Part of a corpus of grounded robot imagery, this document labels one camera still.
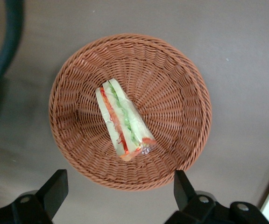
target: red pepper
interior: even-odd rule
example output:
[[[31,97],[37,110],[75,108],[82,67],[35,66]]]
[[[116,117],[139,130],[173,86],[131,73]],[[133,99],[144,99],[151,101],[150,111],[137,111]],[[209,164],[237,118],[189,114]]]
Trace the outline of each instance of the red pepper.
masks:
[[[122,131],[119,119],[118,119],[114,109],[112,108],[103,87],[100,88],[100,93],[101,93],[103,102],[105,103],[106,108],[107,108],[107,110],[108,110],[108,112],[110,114],[110,119],[111,119],[111,121],[113,121],[115,129],[119,134],[119,137],[121,139],[121,143],[122,143],[123,148],[124,148],[124,152],[125,152],[125,154],[129,154],[129,151],[128,151],[128,148],[127,148],[127,145],[126,145],[126,141],[125,141],[125,137],[123,135],[123,131]]]

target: black clamp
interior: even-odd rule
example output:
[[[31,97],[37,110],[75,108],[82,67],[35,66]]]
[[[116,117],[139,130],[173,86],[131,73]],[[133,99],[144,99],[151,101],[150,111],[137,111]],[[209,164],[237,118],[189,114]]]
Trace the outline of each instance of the black clamp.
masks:
[[[269,224],[259,209],[246,202],[222,206],[208,195],[197,194],[184,171],[175,171],[174,197],[179,211],[165,224]]]

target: plastic wrap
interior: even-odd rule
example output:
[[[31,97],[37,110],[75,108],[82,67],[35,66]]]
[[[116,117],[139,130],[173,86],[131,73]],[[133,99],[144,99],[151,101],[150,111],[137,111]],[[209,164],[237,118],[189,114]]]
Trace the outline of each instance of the plastic wrap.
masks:
[[[149,153],[155,138],[119,83],[106,81],[96,90],[96,97],[117,155],[129,161]]]

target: brown wicker basket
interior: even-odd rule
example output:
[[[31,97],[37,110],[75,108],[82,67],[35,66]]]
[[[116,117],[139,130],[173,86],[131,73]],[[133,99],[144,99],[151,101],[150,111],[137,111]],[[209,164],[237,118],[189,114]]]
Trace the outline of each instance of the brown wicker basket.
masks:
[[[129,162],[112,146],[95,89],[116,78],[158,144]],[[167,42],[120,34],[87,44],[61,68],[50,94],[50,124],[69,163],[92,181],[146,190],[173,180],[200,155],[211,125],[211,103],[196,66]]]

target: plastic-wrapped sandwich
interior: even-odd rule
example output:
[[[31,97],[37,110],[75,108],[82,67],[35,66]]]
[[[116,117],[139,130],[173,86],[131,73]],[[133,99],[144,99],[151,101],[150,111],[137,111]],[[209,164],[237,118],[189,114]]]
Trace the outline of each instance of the plastic-wrapped sandwich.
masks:
[[[156,141],[117,80],[103,83],[96,98],[118,156],[129,161],[148,153]]]

